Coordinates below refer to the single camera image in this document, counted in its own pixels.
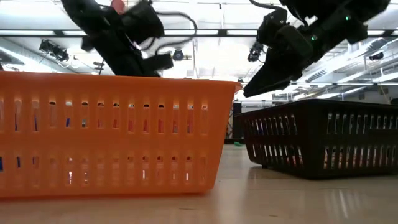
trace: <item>dark brown basket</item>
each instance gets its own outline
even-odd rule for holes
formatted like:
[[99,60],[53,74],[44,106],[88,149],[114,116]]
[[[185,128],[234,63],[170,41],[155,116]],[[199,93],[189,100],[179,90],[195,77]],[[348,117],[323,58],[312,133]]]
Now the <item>dark brown basket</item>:
[[302,100],[237,117],[264,168],[308,179],[398,170],[398,106]]

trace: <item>floor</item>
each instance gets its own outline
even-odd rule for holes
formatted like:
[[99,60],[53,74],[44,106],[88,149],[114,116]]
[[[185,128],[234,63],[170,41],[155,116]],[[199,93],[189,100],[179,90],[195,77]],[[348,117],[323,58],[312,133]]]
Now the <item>floor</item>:
[[398,176],[309,181],[225,146],[206,195],[0,202],[0,223],[397,223]]

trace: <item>white ceiling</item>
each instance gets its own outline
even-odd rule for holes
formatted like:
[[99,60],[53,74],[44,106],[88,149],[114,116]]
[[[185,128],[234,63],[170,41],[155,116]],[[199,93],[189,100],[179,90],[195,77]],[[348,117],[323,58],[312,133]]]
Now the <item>white ceiling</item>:
[[[102,4],[110,4],[110,0],[97,0]],[[137,1],[124,1],[132,6]],[[259,1],[266,3],[279,3],[279,0]],[[262,18],[270,13],[270,10],[261,9],[250,4],[248,0],[172,0],[154,1],[153,7],[157,11],[180,11],[190,15],[196,20],[199,29],[257,29]],[[392,5],[386,12],[369,21],[370,29],[395,29],[398,27],[398,7]],[[191,29],[192,25],[184,18],[161,17],[166,29]],[[2,0],[0,1],[0,29],[79,29],[65,14],[59,0]],[[300,25],[293,16],[289,16],[289,22]],[[39,52],[40,38],[9,38],[9,40],[29,49],[37,54]],[[94,72],[93,62],[100,62],[102,58],[95,51],[84,52],[80,49],[81,40],[77,38],[53,38],[56,44],[68,49],[68,53],[78,61],[63,64],[78,73]],[[153,54],[159,44],[176,41],[176,38],[164,38],[156,42],[148,51]],[[247,61],[249,48],[254,43],[253,38],[196,38],[197,44],[196,69],[199,77],[221,80],[236,80],[237,77],[250,79],[261,66],[260,62],[249,63]],[[183,47],[183,52],[193,54],[193,44]],[[311,72],[334,56],[348,48],[346,42],[341,43],[320,62],[307,69]],[[165,77],[182,78],[192,74],[193,61],[175,62],[174,68],[167,70]],[[112,74],[105,66],[104,74]]]

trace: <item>ceiling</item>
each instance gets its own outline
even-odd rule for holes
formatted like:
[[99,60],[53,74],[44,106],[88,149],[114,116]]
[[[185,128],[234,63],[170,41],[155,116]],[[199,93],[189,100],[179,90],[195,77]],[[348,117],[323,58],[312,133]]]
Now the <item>ceiling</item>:
[[[110,0],[97,0],[101,4],[110,4]],[[127,6],[134,5],[137,1],[124,1]],[[264,3],[278,4],[278,0],[258,1]],[[398,0],[392,0],[391,6],[381,15],[368,22],[370,29],[396,29],[398,28]],[[160,0],[154,1],[153,7],[156,11],[179,11],[188,14],[198,25],[199,29],[257,29],[262,18],[270,13],[270,10],[261,9],[250,4],[247,0]],[[0,24],[0,29],[79,29],[66,15],[59,0],[2,0],[0,1],[0,21],[7,21]],[[165,29],[192,29],[191,23],[180,17],[161,17]],[[300,21],[289,15],[288,21],[299,26]],[[29,50],[42,57],[39,51],[41,38],[38,37],[8,37],[11,42],[20,45],[23,49]],[[154,49],[160,44],[174,42],[181,38],[163,38],[157,40],[153,48],[148,50],[147,55],[152,55]],[[93,62],[101,62],[101,56],[95,52],[85,52],[80,48],[80,38],[49,38],[53,43],[68,49],[71,59],[67,63],[60,63],[59,67],[66,67],[75,73],[97,72]],[[199,78],[210,78],[217,80],[234,80],[242,77],[247,82],[256,73],[261,62],[249,63],[247,61],[249,49],[254,43],[254,38],[196,38],[193,41],[176,47],[181,47],[184,54],[193,55],[195,52],[195,63],[193,60],[175,62],[174,68],[164,72],[163,76],[168,78],[183,78],[193,76],[196,70]],[[368,47],[375,39],[367,40],[358,48]],[[348,53],[355,53],[355,46],[349,46],[347,41],[342,42],[333,50],[327,53],[318,63],[308,67],[303,78],[298,82],[337,82],[352,74],[363,71],[365,68],[372,68],[388,60],[395,58],[395,43],[384,46],[389,57],[384,62],[367,61],[364,57],[355,57],[351,60]],[[339,64],[340,61],[348,61],[347,64]],[[112,75],[107,65],[102,71],[103,75]],[[318,86],[291,86],[281,93],[304,94],[311,91],[319,91]],[[258,96],[257,99],[269,99],[271,95]]]

